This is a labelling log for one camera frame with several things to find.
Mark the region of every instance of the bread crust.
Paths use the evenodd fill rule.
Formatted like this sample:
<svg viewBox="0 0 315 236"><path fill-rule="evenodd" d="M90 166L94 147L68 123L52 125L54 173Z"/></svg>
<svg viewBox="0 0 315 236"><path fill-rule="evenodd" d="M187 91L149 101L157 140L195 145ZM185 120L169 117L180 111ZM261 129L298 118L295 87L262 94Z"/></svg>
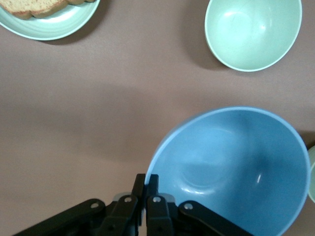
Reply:
<svg viewBox="0 0 315 236"><path fill-rule="evenodd" d="M14 15L14 16L22 19L22 20L27 20L32 16L34 16L36 18L44 18L44 17L50 16L50 15L64 9L66 6L68 6L68 4L79 5L79 4L82 4L84 1L94 2L95 0L58 0L51 7L41 9L39 11L16 11L16 12L12 12L7 7L5 7L5 5L2 5L1 3L0 3L0 5L6 11L8 11L10 14L12 14L12 15Z"/></svg>

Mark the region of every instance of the tableware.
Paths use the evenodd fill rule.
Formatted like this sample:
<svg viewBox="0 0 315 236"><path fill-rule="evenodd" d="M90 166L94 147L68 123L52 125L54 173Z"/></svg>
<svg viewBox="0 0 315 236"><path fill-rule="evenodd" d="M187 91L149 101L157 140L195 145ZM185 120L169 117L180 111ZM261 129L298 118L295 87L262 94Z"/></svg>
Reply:
<svg viewBox="0 0 315 236"><path fill-rule="evenodd" d="M205 35L211 52L223 64L258 71L285 56L301 22L301 0L211 0Z"/></svg>
<svg viewBox="0 0 315 236"><path fill-rule="evenodd" d="M0 25L25 38L56 40L79 30L95 13L100 0L68 5L59 12L43 19L31 17L21 20L0 7Z"/></svg>
<svg viewBox="0 0 315 236"><path fill-rule="evenodd" d="M315 146L309 149L311 162L311 185L309 189L309 197L315 203Z"/></svg>
<svg viewBox="0 0 315 236"><path fill-rule="evenodd" d="M197 201L255 236L282 235L306 200L310 161L284 119L253 107L227 107L174 128L146 176L176 205Z"/></svg>

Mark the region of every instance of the blue bowl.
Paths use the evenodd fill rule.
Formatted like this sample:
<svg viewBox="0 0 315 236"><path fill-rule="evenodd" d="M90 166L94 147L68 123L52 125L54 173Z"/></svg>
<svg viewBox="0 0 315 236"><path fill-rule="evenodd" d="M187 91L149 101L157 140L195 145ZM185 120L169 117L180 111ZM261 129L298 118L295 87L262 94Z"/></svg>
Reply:
<svg viewBox="0 0 315 236"><path fill-rule="evenodd" d="M279 116L228 107L193 117L161 142L149 166L176 205L194 200L255 236L282 235L310 184L307 149Z"/></svg>

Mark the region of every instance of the tabletop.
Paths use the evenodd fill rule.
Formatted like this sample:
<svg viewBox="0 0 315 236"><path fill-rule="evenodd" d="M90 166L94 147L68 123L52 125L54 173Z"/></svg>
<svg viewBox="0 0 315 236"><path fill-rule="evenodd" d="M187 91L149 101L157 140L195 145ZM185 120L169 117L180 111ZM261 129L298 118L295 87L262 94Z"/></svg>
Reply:
<svg viewBox="0 0 315 236"><path fill-rule="evenodd" d="M260 107L315 144L315 1L302 1L290 51L257 72L211 54L208 3L102 0L86 25L54 41L0 27L1 235L130 191L162 138L199 112ZM307 198L284 235L314 235L314 218Z"/></svg>

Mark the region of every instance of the bread slice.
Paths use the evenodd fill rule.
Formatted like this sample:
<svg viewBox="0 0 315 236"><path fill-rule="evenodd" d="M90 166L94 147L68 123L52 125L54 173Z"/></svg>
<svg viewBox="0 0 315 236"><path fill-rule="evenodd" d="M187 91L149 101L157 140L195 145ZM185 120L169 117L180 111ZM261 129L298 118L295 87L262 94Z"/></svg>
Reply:
<svg viewBox="0 0 315 236"><path fill-rule="evenodd" d="M0 5L12 15L27 20L34 16L44 18L65 8L68 4L79 5L85 0L0 0Z"/></svg>

